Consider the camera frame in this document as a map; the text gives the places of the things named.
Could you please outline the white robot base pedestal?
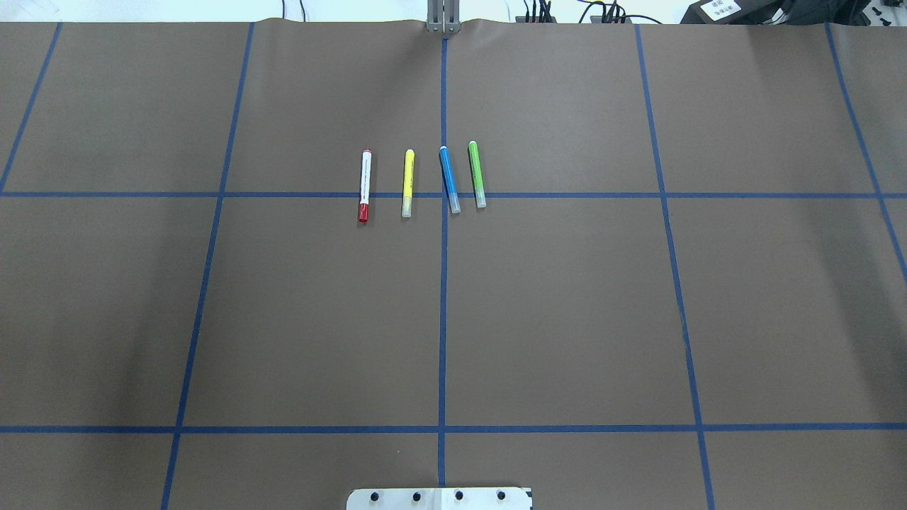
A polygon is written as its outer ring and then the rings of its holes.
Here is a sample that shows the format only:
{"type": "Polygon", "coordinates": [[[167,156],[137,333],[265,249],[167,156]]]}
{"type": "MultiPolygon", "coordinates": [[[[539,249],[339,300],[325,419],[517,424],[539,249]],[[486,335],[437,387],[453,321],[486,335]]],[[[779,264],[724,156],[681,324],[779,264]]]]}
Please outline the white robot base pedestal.
{"type": "Polygon", "coordinates": [[[356,489],[347,509],[532,509],[530,488],[425,487],[356,489]]]}

